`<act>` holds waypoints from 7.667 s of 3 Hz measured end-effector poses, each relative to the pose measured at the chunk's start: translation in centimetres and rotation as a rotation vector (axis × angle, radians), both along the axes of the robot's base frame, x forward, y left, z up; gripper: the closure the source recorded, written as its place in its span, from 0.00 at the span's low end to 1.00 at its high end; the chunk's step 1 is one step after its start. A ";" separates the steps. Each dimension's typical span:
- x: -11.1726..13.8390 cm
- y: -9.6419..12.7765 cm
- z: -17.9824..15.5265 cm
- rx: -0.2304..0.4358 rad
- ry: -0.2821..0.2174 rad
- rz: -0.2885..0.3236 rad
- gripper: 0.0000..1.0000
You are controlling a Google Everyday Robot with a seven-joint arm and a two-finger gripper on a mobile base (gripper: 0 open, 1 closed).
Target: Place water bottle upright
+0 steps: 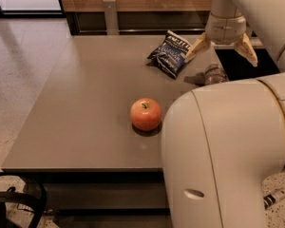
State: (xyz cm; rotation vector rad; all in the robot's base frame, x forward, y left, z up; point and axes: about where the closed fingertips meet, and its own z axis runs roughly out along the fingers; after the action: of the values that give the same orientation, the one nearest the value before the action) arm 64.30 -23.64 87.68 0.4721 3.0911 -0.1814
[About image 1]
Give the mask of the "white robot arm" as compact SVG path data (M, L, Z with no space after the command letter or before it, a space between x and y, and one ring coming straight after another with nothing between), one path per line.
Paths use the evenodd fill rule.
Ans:
M206 37L254 63L251 28L276 75L179 97L161 130L174 228L267 228L262 182L285 171L285 0L212 0Z

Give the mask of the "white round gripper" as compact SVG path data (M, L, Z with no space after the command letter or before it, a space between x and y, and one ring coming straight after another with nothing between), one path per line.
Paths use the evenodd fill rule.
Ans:
M253 67L257 67L258 58L245 31L246 20L243 16L226 18L210 14L205 32L189 48L186 53L185 62L190 62L198 54L209 49L212 41L218 45L235 43L235 51L246 58Z

